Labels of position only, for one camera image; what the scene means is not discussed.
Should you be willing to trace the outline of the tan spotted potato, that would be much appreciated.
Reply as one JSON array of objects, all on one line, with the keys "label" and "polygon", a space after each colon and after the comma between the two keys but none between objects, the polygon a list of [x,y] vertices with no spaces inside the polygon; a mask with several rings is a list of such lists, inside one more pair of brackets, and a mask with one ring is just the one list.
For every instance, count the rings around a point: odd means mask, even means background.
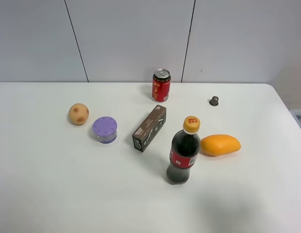
[{"label": "tan spotted potato", "polygon": [[74,125],[83,125],[89,117],[89,109],[82,103],[71,106],[68,112],[69,121]]}]

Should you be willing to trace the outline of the dark brown toothpaste box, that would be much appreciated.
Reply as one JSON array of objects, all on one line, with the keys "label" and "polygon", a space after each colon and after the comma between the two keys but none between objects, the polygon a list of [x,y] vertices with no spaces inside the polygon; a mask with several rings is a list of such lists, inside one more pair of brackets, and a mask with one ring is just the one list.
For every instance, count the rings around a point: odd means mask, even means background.
[{"label": "dark brown toothpaste box", "polygon": [[144,152],[166,122],[166,107],[156,105],[132,134],[135,149]]}]

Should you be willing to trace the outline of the red soda can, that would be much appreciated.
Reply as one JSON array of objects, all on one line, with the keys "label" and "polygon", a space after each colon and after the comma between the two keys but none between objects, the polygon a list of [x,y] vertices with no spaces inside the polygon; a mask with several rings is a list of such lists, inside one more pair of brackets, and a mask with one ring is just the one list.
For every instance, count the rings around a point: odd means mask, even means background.
[{"label": "red soda can", "polygon": [[170,84],[170,72],[163,68],[156,70],[152,81],[153,99],[158,102],[166,101],[169,97]]}]

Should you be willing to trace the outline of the cola bottle yellow cap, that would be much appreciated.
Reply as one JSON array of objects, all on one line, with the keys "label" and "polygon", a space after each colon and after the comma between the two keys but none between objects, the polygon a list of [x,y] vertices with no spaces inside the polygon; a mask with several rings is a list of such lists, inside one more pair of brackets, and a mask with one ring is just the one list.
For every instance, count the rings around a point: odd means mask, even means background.
[{"label": "cola bottle yellow cap", "polygon": [[188,116],[184,120],[183,129],[178,131],[172,139],[170,164],[166,174],[173,184],[183,184],[190,177],[190,169],[195,164],[200,150],[199,128],[199,118]]}]

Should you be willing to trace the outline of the purple round air freshener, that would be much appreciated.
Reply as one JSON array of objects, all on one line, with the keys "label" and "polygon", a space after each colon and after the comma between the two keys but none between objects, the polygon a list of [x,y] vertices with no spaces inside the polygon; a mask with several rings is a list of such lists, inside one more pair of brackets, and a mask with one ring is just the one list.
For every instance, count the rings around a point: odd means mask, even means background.
[{"label": "purple round air freshener", "polygon": [[94,121],[92,131],[100,143],[108,144],[117,138],[117,126],[114,118],[103,116]]}]

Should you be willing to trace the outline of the yellow mango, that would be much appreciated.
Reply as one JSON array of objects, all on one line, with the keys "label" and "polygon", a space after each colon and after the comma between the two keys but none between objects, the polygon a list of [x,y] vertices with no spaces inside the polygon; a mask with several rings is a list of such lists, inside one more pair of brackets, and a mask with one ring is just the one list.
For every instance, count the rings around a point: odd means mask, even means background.
[{"label": "yellow mango", "polygon": [[241,149],[240,142],[227,134],[214,134],[201,140],[201,149],[208,155],[221,156]]}]

